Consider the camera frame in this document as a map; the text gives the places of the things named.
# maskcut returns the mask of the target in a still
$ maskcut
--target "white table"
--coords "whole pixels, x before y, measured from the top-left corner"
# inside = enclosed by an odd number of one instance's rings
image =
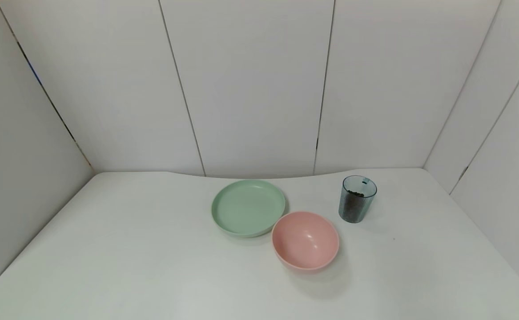
[[[359,224],[337,213],[350,174],[378,186]],[[270,234],[216,227],[210,204],[232,181],[99,174],[1,275],[0,319],[519,319],[519,277],[424,170],[270,180],[291,211],[338,230],[337,259],[314,276],[283,267]]]

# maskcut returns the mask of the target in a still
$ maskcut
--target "bowl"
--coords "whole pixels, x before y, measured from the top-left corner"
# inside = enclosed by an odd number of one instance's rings
[[[281,262],[302,273],[322,270],[338,253],[338,233],[332,223],[307,211],[292,212],[279,219],[271,241]]]

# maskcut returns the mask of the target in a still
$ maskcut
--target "green plate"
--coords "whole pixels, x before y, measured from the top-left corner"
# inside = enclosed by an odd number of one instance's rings
[[[268,233],[284,211],[283,193],[263,180],[229,184],[212,202],[212,217],[218,227],[242,238]]]

